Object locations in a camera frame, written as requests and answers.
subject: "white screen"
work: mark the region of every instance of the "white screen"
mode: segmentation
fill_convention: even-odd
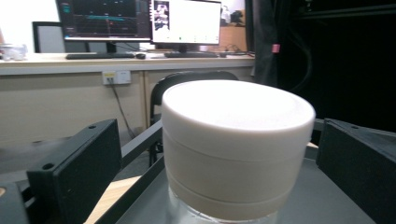
[[[219,1],[153,0],[153,43],[219,43]]]

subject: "computer mouse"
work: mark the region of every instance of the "computer mouse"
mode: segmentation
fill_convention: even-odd
[[[144,53],[137,53],[135,55],[136,59],[146,59],[146,54]]]

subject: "power cord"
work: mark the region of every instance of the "power cord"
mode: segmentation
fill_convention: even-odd
[[[114,85],[114,80],[113,80],[112,77],[108,77],[107,81],[110,84],[111,90],[113,90],[114,95],[116,96],[116,100],[117,100],[117,103],[119,105],[119,109],[120,109],[120,112],[122,114],[122,118],[124,119],[125,126],[126,126],[126,128],[128,130],[128,134],[129,134],[129,136],[132,139],[134,139],[134,138],[136,138],[136,134],[134,134],[134,132],[132,131],[131,127],[129,126],[128,120],[126,119],[125,114],[124,114],[124,112],[122,110],[122,106],[121,106],[121,103],[120,103],[120,98],[119,98],[119,95],[117,94],[117,90],[116,90],[116,87]]]

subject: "light wood surface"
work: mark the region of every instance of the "light wood surface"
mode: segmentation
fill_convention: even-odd
[[[115,181],[112,182],[108,188],[106,189],[105,193],[103,194],[102,198],[99,200],[98,204],[93,209],[91,215],[88,217],[85,223],[92,224],[95,223],[102,214],[107,211],[108,208],[113,205],[117,199],[122,196],[126,190],[128,190],[138,179],[140,176]]]

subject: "floor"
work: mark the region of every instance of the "floor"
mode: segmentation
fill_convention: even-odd
[[[26,146],[0,148],[0,182],[17,182],[27,179],[26,170],[54,152],[67,138],[42,141]],[[149,168],[149,153],[143,152],[118,173],[114,180],[142,175]]]

